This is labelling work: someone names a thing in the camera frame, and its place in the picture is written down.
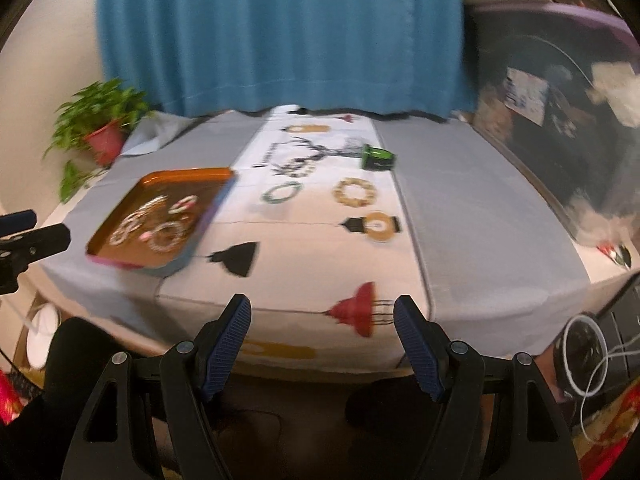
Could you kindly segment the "green black wristwatch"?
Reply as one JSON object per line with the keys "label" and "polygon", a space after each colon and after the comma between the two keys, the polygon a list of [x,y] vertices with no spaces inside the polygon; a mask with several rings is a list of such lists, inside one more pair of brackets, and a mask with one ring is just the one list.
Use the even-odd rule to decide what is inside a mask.
{"label": "green black wristwatch", "polygon": [[390,171],[394,169],[396,155],[385,148],[364,144],[361,152],[361,168],[367,171]]}

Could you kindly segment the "white fan base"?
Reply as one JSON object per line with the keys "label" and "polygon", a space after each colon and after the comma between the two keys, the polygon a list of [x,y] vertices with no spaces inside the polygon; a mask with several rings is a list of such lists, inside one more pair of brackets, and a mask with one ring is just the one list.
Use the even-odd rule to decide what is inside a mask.
{"label": "white fan base", "polygon": [[42,370],[46,366],[51,342],[60,323],[58,309],[50,302],[35,313],[26,337],[26,356],[31,368]]}

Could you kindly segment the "green potted plant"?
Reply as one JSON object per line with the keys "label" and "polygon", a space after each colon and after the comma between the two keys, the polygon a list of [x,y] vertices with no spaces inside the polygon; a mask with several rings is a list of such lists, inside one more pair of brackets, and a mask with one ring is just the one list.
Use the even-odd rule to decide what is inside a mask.
{"label": "green potted plant", "polygon": [[58,107],[43,157],[52,151],[87,152],[96,166],[107,168],[149,110],[144,91],[125,87],[119,78],[95,81]]}

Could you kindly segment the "copper metal tray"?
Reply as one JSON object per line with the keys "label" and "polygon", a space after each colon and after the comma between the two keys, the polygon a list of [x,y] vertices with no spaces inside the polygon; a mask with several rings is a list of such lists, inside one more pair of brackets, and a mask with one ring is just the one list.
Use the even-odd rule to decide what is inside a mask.
{"label": "copper metal tray", "polygon": [[[167,278],[189,262],[238,176],[228,167],[155,171],[141,178],[86,246],[96,263]],[[166,195],[162,208],[138,208]]]}

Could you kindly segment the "grey white printed tablecloth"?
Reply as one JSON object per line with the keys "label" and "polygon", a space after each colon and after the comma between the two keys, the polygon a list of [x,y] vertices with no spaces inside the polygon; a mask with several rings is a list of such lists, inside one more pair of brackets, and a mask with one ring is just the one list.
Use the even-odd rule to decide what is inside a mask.
{"label": "grey white printed tablecloth", "polygon": [[[44,266],[68,299],[135,335],[173,344],[237,292],[254,318],[245,359],[308,370],[398,367],[390,305],[410,295],[479,352],[543,352],[582,310],[588,273],[554,214],[471,127],[410,117],[227,113],[175,139],[131,142],[66,217],[70,248]],[[361,168],[364,144],[396,155]],[[189,262],[167,278],[96,263],[86,246],[147,174],[229,167],[238,178]]]}

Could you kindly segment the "blue curtain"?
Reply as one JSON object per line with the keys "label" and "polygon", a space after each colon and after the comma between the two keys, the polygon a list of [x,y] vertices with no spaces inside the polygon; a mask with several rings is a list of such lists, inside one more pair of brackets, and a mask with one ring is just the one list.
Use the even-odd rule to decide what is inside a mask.
{"label": "blue curtain", "polygon": [[104,74],[161,110],[470,110],[462,0],[96,0]]}

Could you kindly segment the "dark storage box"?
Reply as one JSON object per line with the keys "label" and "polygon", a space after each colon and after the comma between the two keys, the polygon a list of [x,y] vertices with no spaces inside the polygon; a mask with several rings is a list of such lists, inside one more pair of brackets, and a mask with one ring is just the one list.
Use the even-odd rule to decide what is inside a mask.
{"label": "dark storage box", "polygon": [[639,229],[639,44],[621,18],[559,3],[470,11],[473,126],[577,243],[619,252]]}

